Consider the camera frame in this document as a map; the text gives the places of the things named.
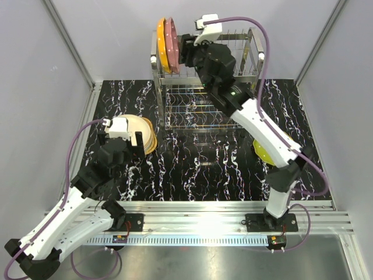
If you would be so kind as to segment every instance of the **wire rack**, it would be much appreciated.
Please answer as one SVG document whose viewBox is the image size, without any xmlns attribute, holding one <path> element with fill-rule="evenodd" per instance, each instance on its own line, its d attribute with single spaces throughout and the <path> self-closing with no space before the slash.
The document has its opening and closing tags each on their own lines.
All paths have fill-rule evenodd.
<svg viewBox="0 0 373 280">
<path fill-rule="evenodd" d="M 225 44 L 236 59 L 234 76 L 240 82 L 250 83 L 253 90 L 264 62 L 264 50 L 257 29 L 247 33 L 222 34 L 216 43 Z M 152 64 L 157 93 L 160 125 L 166 132 L 222 132 L 241 128 L 232 119 L 218 111 L 209 100 L 193 68 L 180 65 L 179 74 L 167 74 L 160 65 L 157 36 L 153 33 Z"/>
</svg>

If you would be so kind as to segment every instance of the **pink plate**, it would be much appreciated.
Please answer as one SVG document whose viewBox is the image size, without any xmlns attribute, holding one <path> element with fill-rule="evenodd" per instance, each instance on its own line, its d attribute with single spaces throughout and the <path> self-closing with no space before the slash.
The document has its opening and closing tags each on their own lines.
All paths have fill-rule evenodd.
<svg viewBox="0 0 373 280">
<path fill-rule="evenodd" d="M 174 20 L 170 17 L 164 25 L 168 64 L 173 73 L 179 74 L 179 45 Z"/>
</svg>

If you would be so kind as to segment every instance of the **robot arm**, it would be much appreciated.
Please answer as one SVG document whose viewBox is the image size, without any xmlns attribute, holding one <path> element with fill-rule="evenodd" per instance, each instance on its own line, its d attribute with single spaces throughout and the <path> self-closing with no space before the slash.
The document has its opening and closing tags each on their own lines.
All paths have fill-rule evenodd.
<svg viewBox="0 0 373 280">
<path fill-rule="evenodd" d="M 133 158 L 145 157 L 142 133 L 128 132 L 128 120 L 123 116 L 106 120 L 105 132 L 101 132 L 98 139 L 101 147 L 71 181 L 70 190 L 65 194 L 68 196 L 65 206 L 60 209 L 62 198 L 29 234 L 20 240 L 11 239 L 5 245 L 14 257 L 30 244 L 16 261 L 33 280 L 48 279 L 71 252 L 91 237 L 124 225 L 125 210 L 116 201 L 109 200 L 94 215 L 70 229 L 72 222 L 94 200 L 111 189 L 121 168 Z M 31 242 L 42 228 L 45 228 L 43 232 Z"/>
<path fill-rule="evenodd" d="M 202 31 L 201 34 L 185 34 L 181 37 L 179 62 L 195 68 L 214 106 L 245 128 L 273 159 L 276 167 L 266 176 L 271 189 L 264 214 L 266 223 L 274 228 L 288 212 L 290 191 L 306 164 L 293 150 L 311 158 L 312 149 L 302 148 L 295 143 L 262 111 L 266 120 L 291 145 L 292 149 L 288 149 L 263 122 L 258 114 L 254 94 L 248 89 L 247 84 L 238 82 L 233 76 L 236 61 L 230 49 L 224 44 L 214 43 L 222 33 L 221 23 L 207 26 L 203 24 L 205 21 L 216 19 L 217 15 L 202 16 L 195 22 L 196 29 Z M 259 53 L 259 59 L 264 59 L 264 53 Z"/>
</svg>

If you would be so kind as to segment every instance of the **gray floor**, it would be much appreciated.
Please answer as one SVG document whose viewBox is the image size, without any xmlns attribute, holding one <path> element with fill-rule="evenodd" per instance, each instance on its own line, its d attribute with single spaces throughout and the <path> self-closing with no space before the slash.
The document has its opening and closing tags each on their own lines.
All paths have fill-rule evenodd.
<svg viewBox="0 0 373 280">
<path fill-rule="evenodd" d="M 299 241 L 300 237 L 292 237 L 289 245 Z M 96 249 L 88 246 L 77 249 L 75 263 Z M 351 279 L 342 247 L 334 236 L 311 236 L 298 250 L 274 255 L 238 247 L 133 246 L 123 248 L 120 253 L 122 270 L 108 279 Z M 78 270 L 97 278 L 105 275 L 113 263 L 114 256 L 100 252 L 79 264 Z M 72 271 L 68 258 L 51 279 L 80 278 Z"/>
</svg>

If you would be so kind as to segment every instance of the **slotted metal strip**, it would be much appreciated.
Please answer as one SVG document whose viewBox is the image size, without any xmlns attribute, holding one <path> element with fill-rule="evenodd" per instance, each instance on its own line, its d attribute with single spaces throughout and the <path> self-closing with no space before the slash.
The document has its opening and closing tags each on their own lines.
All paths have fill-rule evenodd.
<svg viewBox="0 0 373 280">
<path fill-rule="evenodd" d="M 197 235 L 131 234 L 126 243 L 113 243 L 113 235 L 100 234 L 86 242 L 87 246 L 268 246 L 267 235 L 229 235 L 202 237 Z"/>
</svg>

